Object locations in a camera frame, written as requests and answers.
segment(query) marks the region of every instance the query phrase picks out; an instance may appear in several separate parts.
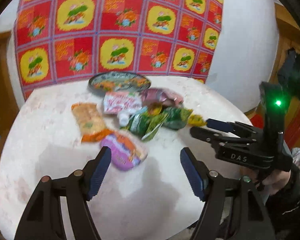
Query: green snack bag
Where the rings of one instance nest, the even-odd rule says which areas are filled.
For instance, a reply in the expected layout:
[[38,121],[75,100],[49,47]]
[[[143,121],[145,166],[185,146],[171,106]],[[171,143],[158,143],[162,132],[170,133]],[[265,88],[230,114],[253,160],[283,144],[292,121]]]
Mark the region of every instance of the green snack bag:
[[163,126],[173,130],[182,129],[187,125],[188,118],[192,112],[192,109],[168,107],[163,111],[163,113],[168,114]]
[[147,114],[136,114],[133,116],[128,125],[124,129],[129,130],[131,133],[142,137],[146,134],[146,131],[151,122],[151,117],[148,117]]
[[146,131],[146,134],[141,138],[141,141],[147,142],[153,139],[153,137],[156,135],[159,128],[163,125],[164,121],[167,119],[168,114],[162,113],[159,115],[156,115],[151,118],[149,127]]

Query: white bottle cap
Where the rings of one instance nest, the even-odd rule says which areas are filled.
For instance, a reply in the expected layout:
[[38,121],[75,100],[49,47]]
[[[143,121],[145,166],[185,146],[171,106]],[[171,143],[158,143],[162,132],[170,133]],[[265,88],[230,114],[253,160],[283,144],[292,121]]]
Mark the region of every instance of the white bottle cap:
[[120,111],[117,114],[117,118],[119,119],[120,126],[124,127],[129,123],[130,114],[127,111]]

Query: round table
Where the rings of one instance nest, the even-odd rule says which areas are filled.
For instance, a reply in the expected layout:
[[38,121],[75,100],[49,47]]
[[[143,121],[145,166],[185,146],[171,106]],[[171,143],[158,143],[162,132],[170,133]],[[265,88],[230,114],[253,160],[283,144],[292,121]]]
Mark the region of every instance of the round table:
[[[168,87],[184,96],[184,105],[205,119],[249,119],[228,100],[197,80],[176,76],[150,76],[153,87]],[[100,150],[99,143],[81,144],[79,127],[71,112],[77,102],[103,98],[91,93],[87,81],[34,90],[21,108],[0,160],[0,230],[14,238],[26,204],[44,175],[67,177],[84,167]],[[118,128],[113,116],[109,128]],[[180,150],[189,147],[197,159],[223,176],[238,178],[238,166],[217,160],[208,143],[191,138],[189,128],[160,128],[146,143],[148,158],[130,171],[110,165],[100,191],[88,206],[102,240],[165,240],[198,220],[204,203],[189,185],[180,164]],[[74,239],[66,199],[61,209],[68,240]]]

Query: food packaging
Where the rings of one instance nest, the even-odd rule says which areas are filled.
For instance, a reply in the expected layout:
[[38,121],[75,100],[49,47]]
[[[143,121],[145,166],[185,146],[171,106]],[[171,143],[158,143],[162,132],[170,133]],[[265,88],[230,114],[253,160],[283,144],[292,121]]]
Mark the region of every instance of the food packaging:
[[107,135],[100,146],[111,149],[111,161],[120,170],[127,171],[139,165],[148,155],[148,149],[128,131],[121,130]]
[[163,126],[173,130],[182,129],[187,125],[188,118],[192,112],[192,109],[168,107],[163,111],[163,113],[168,115]]
[[162,103],[164,106],[181,107],[183,97],[167,88],[149,88],[140,92],[141,100],[144,106],[153,103]]
[[207,122],[199,114],[192,114],[188,119],[188,124],[192,126],[205,126]]
[[105,114],[118,114],[124,111],[134,114],[142,108],[142,101],[139,95],[129,92],[107,92],[103,100]]
[[147,112],[135,114],[130,118],[128,125],[124,129],[137,135],[142,141],[150,141],[167,117],[168,114],[166,113],[154,117],[149,116]]
[[81,142],[96,142],[112,132],[99,114],[97,104],[77,103],[71,106],[71,110],[80,128]]
[[153,103],[148,107],[148,115],[155,116],[160,114],[162,111],[162,103]]

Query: blue gripper pad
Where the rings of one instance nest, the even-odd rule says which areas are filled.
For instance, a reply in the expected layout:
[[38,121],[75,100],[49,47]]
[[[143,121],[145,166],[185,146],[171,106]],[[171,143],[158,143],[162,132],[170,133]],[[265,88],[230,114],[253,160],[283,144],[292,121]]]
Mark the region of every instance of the blue gripper pad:
[[215,119],[208,119],[207,127],[222,132],[233,132],[232,124]]
[[203,192],[203,181],[184,149],[182,149],[180,152],[180,162],[183,167],[183,170],[187,175],[188,181],[190,183],[194,195],[200,198],[201,201],[205,201]]
[[108,167],[111,162],[111,150],[108,148],[103,157],[101,158],[99,164],[97,165],[92,177],[90,178],[90,190],[87,194],[88,201],[90,201],[95,195],[98,194],[102,181],[106,175]]

